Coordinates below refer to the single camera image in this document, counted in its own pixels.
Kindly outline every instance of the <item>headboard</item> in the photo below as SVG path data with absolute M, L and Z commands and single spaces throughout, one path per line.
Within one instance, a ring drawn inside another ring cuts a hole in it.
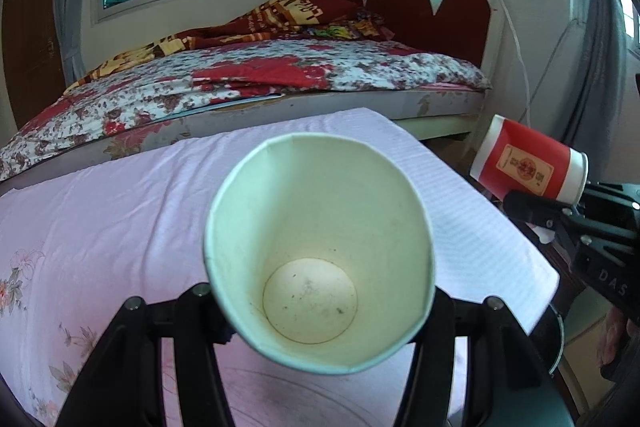
M 504 28 L 498 0 L 350 1 L 383 16 L 396 41 L 494 71 Z

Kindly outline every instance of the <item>bed frame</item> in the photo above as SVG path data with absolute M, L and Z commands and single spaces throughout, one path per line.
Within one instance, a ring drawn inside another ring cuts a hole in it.
M 504 28 L 497 0 L 351 0 L 382 15 L 394 40 L 427 52 L 462 58 L 491 78 Z M 472 90 L 414 89 L 294 94 L 152 123 L 73 148 L 0 184 L 0 195 L 108 160 L 151 150 L 179 139 L 365 107 L 395 121 L 418 140 L 471 132 L 484 103 Z M 171 133 L 164 128 L 171 124 Z

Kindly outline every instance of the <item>brown blanket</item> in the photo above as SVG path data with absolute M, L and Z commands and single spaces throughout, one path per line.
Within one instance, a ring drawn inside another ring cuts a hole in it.
M 65 94 L 108 74 L 186 50 L 267 39 L 384 41 L 390 38 L 390 32 L 382 24 L 379 16 L 348 0 L 270 0 L 222 26 L 183 31 L 116 55 L 72 84 Z

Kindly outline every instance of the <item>hand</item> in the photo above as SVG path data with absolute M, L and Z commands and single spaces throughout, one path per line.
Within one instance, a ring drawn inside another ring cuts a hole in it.
M 600 338 L 596 345 L 598 367 L 607 365 L 616 358 L 620 338 L 622 338 L 625 330 L 632 337 L 640 328 L 633 322 L 626 320 L 625 315 L 619 309 L 610 309 L 604 319 L 603 331 L 600 333 Z

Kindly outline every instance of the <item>paper cup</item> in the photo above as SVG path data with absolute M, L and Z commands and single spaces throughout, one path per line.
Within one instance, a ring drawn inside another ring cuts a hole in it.
M 343 375 L 410 341 L 435 293 L 430 227 L 414 186 L 364 143 L 267 140 L 220 187 L 205 233 L 220 308 L 275 362 Z
M 470 174 L 500 201 L 510 190 L 520 190 L 577 204 L 588 165 L 586 154 L 495 115 Z

